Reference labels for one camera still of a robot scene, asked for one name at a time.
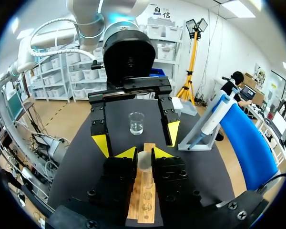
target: laptop screen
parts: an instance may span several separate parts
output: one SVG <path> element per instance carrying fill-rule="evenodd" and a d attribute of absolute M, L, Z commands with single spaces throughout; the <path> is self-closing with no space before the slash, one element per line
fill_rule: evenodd
<path fill-rule="evenodd" d="M 253 99 L 256 92 L 252 90 L 250 87 L 245 85 L 244 88 L 242 89 L 242 94 L 248 97 L 248 99 Z"/>

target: black table surface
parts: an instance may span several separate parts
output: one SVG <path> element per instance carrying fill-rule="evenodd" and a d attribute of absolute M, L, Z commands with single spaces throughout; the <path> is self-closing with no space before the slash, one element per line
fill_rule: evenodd
<path fill-rule="evenodd" d="M 144 114 L 144 131 L 134 136 L 129 131 L 128 115 L 131 112 Z M 182 114 L 177 142 L 187 135 L 199 115 L 195 117 Z M 143 151 L 144 143 L 155 143 L 163 151 L 180 156 L 186 163 L 186 171 L 202 196 L 204 206 L 231 200 L 234 192 L 229 174 L 214 145 L 211 151 L 178 151 L 177 147 L 167 147 L 163 135 L 161 116 L 156 100 L 124 100 L 107 103 L 106 120 L 114 155 L 136 146 Z M 102 166 L 106 158 L 91 138 L 90 116 L 84 121 L 72 140 L 53 181 L 48 204 L 54 209 L 63 205 L 69 198 L 87 200 L 90 190 L 102 175 Z M 162 218 L 156 201 L 155 224 L 160 226 Z M 127 226 L 138 226 L 134 220 L 127 220 Z"/>

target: laptop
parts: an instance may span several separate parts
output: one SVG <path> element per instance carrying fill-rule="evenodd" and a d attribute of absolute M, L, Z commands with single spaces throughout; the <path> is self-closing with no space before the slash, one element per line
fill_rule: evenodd
<path fill-rule="evenodd" d="M 248 87 L 247 85 L 245 85 L 244 88 L 240 92 L 240 96 L 245 101 L 252 100 L 255 94 L 256 92 L 250 87 Z"/>

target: wooden block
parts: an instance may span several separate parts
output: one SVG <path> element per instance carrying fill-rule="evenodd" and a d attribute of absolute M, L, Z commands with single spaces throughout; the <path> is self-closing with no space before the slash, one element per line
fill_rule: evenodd
<path fill-rule="evenodd" d="M 141 192 L 141 174 L 142 172 L 137 170 L 137 177 L 134 181 L 133 192 L 130 197 L 130 204 L 128 210 L 128 219 L 138 219 L 139 217 L 139 200 Z"/>
<path fill-rule="evenodd" d="M 145 143 L 144 151 L 151 152 L 155 146 L 154 143 Z M 152 172 L 142 172 L 138 223 L 154 223 L 155 194 L 156 189 Z"/>

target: blue box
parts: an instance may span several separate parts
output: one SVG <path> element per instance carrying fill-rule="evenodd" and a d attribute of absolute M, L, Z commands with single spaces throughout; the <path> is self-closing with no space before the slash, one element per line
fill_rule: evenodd
<path fill-rule="evenodd" d="M 149 74 L 149 76 L 158 76 L 158 77 L 164 77 L 165 74 L 163 72 L 162 69 L 159 68 L 152 68 L 151 69 L 151 73 Z"/>

